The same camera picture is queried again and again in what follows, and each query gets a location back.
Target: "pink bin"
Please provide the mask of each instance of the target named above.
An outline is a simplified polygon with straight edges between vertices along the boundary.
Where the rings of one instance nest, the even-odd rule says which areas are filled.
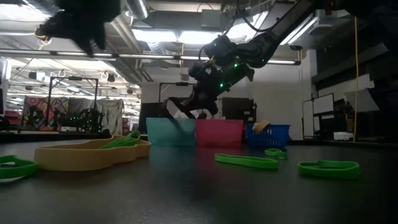
[[[241,147],[242,120],[198,119],[197,141],[200,147]]]

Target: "storage bin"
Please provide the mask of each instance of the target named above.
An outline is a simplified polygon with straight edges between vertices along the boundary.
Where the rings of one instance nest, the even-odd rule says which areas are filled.
[[[253,124],[246,126],[249,147],[276,147],[284,149],[289,140],[290,125],[270,124],[260,133],[255,133]]]
[[[242,120],[197,120],[197,141],[200,147],[241,147],[242,133]]]
[[[158,146],[195,146],[195,120],[147,118],[148,141]]]

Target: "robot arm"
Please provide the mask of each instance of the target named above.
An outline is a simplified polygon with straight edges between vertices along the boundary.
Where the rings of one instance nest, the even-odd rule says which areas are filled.
[[[391,14],[391,10],[398,9],[397,5],[388,9],[390,11],[386,16],[390,16],[390,18],[383,22],[386,27],[395,27],[395,29],[389,32],[387,29],[383,29],[383,32],[379,32],[381,36],[388,37],[388,40],[398,40],[398,29],[396,23],[393,22],[394,19],[398,19],[398,15],[395,13],[392,16]],[[358,0],[299,0],[268,31],[256,36],[248,43],[234,44],[226,35],[221,35],[205,45],[203,50],[211,60],[205,63],[196,62],[189,70],[189,75],[197,80],[197,84],[186,100],[181,103],[175,102],[176,105],[179,104],[177,107],[188,117],[191,117],[189,111],[197,109],[207,109],[211,114],[216,114],[218,112],[215,104],[217,96],[229,91],[244,77],[248,77],[252,81],[253,68],[265,66],[279,44],[316,9],[325,9],[326,12],[346,9],[353,15],[367,19],[370,24],[374,24],[374,21],[378,21],[376,24],[379,24],[382,21],[380,16],[374,17],[372,10],[377,11],[377,8],[371,0],[365,2]],[[386,41],[384,43],[397,55],[398,45],[395,42],[393,46],[389,46],[391,41],[388,44]],[[160,115],[170,116],[164,108],[165,106],[162,107]]]
[[[315,2],[318,1],[300,0],[267,32],[248,43],[235,44],[226,35],[221,35],[205,45],[203,51],[211,60],[205,63],[195,62],[189,70],[189,75],[197,81],[191,95],[180,105],[173,102],[188,117],[191,117],[189,111],[197,109],[207,109],[211,114],[216,114],[217,96],[229,91],[244,77],[252,81],[253,68],[261,68],[267,64],[279,44],[317,8]],[[170,116],[165,104],[160,115]]]

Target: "teal bin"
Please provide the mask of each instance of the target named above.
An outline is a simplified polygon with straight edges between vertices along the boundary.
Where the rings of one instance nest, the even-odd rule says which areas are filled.
[[[148,141],[158,146],[195,146],[195,119],[147,118]]]

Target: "table surface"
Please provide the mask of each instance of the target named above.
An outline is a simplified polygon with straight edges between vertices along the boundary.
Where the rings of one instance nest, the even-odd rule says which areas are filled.
[[[37,146],[0,145],[32,159]],[[0,183],[1,223],[393,223],[398,152],[288,146],[278,171],[214,162],[264,150],[153,146],[149,158],[89,172],[40,171]],[[302,177],[299,161],[356,161],[359,180]]]

